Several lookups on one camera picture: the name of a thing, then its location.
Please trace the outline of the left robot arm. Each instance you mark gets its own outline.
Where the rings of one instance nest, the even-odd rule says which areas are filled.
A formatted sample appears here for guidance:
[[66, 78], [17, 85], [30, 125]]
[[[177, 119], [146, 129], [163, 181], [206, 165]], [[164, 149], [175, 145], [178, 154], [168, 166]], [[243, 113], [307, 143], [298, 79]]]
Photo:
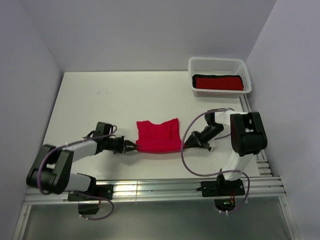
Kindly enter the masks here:
[[62, 146], [45, 144], [27, 174], [26, 184], [44, 195], [79, 192], [86, 200], [91, 200], [98, 193], [97, 180], [90, 175], [72, 173], [73, 162], [103, 151], [124, 154], [136, 151], [138, 147], [123, 136], [112, 135], [85, 137]]

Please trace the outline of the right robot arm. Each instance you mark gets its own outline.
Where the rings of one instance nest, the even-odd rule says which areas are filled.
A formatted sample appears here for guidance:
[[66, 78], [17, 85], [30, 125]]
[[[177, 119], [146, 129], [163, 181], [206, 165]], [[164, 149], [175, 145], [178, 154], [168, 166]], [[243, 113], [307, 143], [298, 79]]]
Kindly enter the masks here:
[[[200, 118], [204, 117], [207, 126], [201, 131], [193, 131], [186, 138], [192, 125]], [[225, 127], [230, 128], [230, 142], [232, 152], [224, 167], [216, 173], [200, 174], [192, 171], [184, 159], [184, 150], [190, 148], [202, 148], [210, 151], [210, 141], [224, 131]], [[232, 181], [239, 180], [242, 176], [248, 175], [245, 168], [254, 155], [258, 155], [266, 149], [268, 139], [259, 112], [238, 112], [232, 108], [211, 109], [198, 115], [187, 127], [180, 146], [180, 156], [184, 167], [191, 174], [198, 177], [213, 177], [222, 175], [224, 178], [216, 183], [217, 191], [222, 195], [229, 194], [233, 188]]]

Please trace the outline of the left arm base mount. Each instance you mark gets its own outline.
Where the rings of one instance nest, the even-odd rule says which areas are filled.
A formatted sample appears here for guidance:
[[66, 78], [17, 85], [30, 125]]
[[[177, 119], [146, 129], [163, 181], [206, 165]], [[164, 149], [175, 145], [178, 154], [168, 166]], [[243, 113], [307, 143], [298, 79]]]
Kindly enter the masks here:
[[115, 208], [112, 202], [113, 193], [113, 184], [97, 185], [93, 191], [69, 192], [67, 196], [67, 201], [77, 202], [78, 213], [82, 217], [89, 218], [92, 218], [92, 216], [98, 213], [102, 202], [108, 202], [111, 205], [111, 211], [107, 214], [107, 216], [109, 216]]

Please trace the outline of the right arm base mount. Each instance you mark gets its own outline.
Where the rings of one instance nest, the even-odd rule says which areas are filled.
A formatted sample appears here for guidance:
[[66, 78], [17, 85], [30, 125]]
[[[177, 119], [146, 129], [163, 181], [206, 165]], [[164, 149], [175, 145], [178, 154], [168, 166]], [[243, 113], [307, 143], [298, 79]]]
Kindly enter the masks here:
[[229, 213], [236, 208], [236, 197], [245, 196], [245, 187], [241, 179], [225, 180], [224, 176], [218, 175], [216, 180], [201, 181], [200, 187], [196, 189], [201, 192], [202, 197], [224, 197], [214, 200], [214, 205], [218, 211]]

